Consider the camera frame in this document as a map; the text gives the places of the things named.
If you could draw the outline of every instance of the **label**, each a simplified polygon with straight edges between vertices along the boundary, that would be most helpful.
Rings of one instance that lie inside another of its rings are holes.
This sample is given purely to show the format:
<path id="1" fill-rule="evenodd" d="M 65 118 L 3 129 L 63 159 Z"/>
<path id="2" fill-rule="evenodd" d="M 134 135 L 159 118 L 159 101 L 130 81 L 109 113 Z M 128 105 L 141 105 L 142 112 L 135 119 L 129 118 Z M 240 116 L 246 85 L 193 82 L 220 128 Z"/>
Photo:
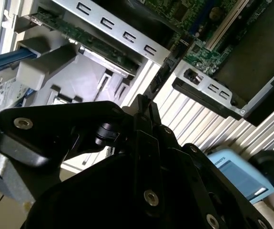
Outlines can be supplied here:
<path id="1" fill-rule="evenodd" d="M 16 78 L 0 84 L 0 111 L 20 100 L 27 92 L 27 87 L 16 81 Z"/>

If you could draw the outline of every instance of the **white corrugated panel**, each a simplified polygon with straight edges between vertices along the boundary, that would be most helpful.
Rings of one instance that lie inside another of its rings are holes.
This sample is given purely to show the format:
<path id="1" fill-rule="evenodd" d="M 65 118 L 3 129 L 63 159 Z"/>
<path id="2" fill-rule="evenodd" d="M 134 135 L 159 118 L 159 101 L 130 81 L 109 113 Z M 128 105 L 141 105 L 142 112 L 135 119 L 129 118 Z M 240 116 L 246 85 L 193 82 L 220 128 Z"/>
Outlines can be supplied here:
<path id="1" fill-rule="evenodd" d="M 137 94 L 142 94 L 158 70 L 158 65 L 148 61 L 122 106 L 130 105 Z M 262 149 L 274 150 L 274 112 L 258 127 L 243 119 L 222 118 L 174 90 L 172 83 L 175 77 L 175 74 L 170 77 L 154 101 L 158 105 L 162 123 L 173 130 L 180 145 L 193 143 L 204 152 L 218 146 L 230 147 L 246 159 Z M 106 149 L 95 153 L 92 156 L 94 160 L 90 160 L 89 155 L 82 155 L 72 159 L 72 162 L 65 162 L 63 167 L 70 171 L 82 171 L 105 156 Z"/>

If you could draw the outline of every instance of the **circuit board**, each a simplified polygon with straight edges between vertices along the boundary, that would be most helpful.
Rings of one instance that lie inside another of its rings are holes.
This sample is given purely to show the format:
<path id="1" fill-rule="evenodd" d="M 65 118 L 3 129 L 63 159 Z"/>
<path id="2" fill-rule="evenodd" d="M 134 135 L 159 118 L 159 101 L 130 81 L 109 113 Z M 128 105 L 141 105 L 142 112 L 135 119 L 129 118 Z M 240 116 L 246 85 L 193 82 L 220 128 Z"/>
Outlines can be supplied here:
<path id="1" fill-rule="evenodd" d="M 235 45 L 265 11 L 272 0 L 249 0 L 213 49 L 206 47 L 214 32 L 239 0 L 139 0 L 166 18 L 184 33 L 195 37 L 184 60 L 207 75 L 213 76 Z M 176 43 L 180 35 L 175 34 Z"/>
<path id="2" fill-rule="evenodd" d="M 66 37 L 79 42 L 90 51 L 101 55 L 113 64 L 123 68 L 131 75 L 136 75 L 138 65 L 126 57 L 121 51 L 92 36 L 80 27 L 76 27 L 46 11 L 40 11 L 33 14 L 32 19 L 37 21 L 38 24 L 43 23 L 46 27 L 57 30 Z"/>

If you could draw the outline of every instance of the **silver screw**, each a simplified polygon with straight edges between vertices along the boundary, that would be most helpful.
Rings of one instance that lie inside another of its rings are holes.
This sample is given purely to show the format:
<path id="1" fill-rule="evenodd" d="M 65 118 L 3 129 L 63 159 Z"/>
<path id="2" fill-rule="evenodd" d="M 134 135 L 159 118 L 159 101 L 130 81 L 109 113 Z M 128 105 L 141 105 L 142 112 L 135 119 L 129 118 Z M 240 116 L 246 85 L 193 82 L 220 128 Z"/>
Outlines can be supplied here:
<path id="1" fill-rule="evenodd" d="M 261 221 L 260 219 L 258 220 L 259 224 L 262 226 L 263 229 L 267 229 L 266 224 L 264 224 L 263 221 Z"/>
<path id="2" fill-rule="evenodd" d="M 168 134 L 171 134 L 171 133 L 172 133 L 172 131 L 170 130 L 170 128 L 167 128 L 167 127 L 166 127 L 164 130 L 165 130 Z"/>
<path id="3" fill-rule="evenodd" d="M 152 190 L 146 190 L 144 192 L 144 199 L 149 205 L 151 205 L 153 207 L 155 207 L 159 204 L 159 199 L 158 199 L 156 193 L 154 193 Z"/>
<path id="4" fill-rule="evenodd" d="M 219 229 L 219 223 L 213 215 L 208 214 L 206 218 L 207 218 L 207 222 L 208 222 L 208 224 L 210 224 L 211 228 Z"/>
<path id="5" fill-rule="evenodd" d="M 33 127 L 33 122 L 28 118 L 16 118 L 14 125 L 22 130 L 29 130 Z"/>
<path id="6" fill-rule="evenodd" d="M 194 153 L 197 153 L 197 149 L 194 146 L 191 146 L 190 148 Z"/>

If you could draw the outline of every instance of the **metal screw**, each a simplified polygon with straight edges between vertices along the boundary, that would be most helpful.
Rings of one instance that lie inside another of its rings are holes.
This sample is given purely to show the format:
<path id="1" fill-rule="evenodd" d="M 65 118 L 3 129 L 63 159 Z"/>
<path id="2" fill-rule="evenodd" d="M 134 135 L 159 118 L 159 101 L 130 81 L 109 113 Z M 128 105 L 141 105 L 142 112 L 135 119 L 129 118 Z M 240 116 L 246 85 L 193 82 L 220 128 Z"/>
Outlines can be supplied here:
<path id="1" fill-rule="evenodd" d="M 171 133 L 172 133 L 172 131 L 170 130 L 170 128 L 167 128 L 167 127 L 166 127 L 164 130 L 165 130 L 168 134 L 171 134 Z"/>
<path id="2" fill-rule="evenodd" d="M 263 221 L 261 221 L 260 219 L 258 220 L 259 224 L 262 226 L 263 229 L 267 229 L 266 224 L 264 224 Z"/>
<path id="3" fill-rule="evenodd" d="M 29 130 L 33 127 L 33 122 L 28 118 L 16 118 L 14 125 L 22 130 Z"/>
<path id="4" fill-rule="evenodd" d="M 206 218 L 207 218 L 208 224 L 210 224 L 210 226 L 213 229 L 219 229 L 219 223 L 218 223 L 217 219 L 213 215 L 208 214 Z"/>
<path id="5" fill-rule="evenodd" d="M 191 146 L 190 149 L 194 152 L 197 153 L 197 149 L 194 146 Z"/>
<path id="6" fill-rule="evenodd" d="M 144 199 L 149 205 L 151 205 L 153 207 L 155 207 L 159 204 L 159 199 L 158 199 L 156 193 L 154 193 L 152 190 L 146 190 L 144 192 Z"/>

